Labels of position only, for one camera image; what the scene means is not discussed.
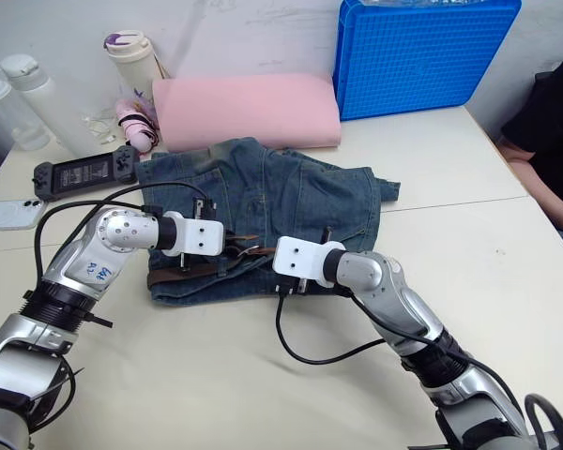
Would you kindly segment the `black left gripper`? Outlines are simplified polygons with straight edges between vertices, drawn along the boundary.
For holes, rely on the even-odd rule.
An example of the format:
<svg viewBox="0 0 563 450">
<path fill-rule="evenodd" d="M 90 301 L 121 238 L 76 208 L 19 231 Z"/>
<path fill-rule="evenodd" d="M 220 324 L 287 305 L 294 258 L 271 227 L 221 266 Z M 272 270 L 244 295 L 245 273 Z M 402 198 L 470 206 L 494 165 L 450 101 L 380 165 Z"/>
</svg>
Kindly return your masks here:
<svg viewBox="0 0 563 450">
<path fill-rule="evenodd" d="M 249 252 L 249 247 L 238 247 L 236 242 L 242 245 L 255 245 L 258 242 L 259 236 L 257 234 L 242 234 L 235 235 L 230 230 L 226 230 L 223 239 L 223 249 L 221 254 L 226 257 L 234 257 L 235 259 L 242 259 Z"/>
</svg>

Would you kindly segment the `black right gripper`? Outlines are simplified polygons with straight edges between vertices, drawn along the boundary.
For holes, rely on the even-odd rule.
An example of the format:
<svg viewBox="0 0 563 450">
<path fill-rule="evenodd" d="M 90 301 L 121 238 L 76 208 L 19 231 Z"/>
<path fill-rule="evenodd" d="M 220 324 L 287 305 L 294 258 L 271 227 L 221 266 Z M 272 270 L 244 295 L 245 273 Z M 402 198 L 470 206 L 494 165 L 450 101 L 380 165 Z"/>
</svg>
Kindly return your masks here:
<svg viewBox="0 0 563 450">
<path fill-rule="evenodd" d="M 275 254 L 274 247 L 250 247 L 249 255 L 251 257 L 271 256 Z M 308 287 L 308 280 L 306 278 L 298 277 L 279 277 L 275 286 L 275 292 L 282 297 L 291 294 L 303 295 L 306 293 Z"/>
</svg>

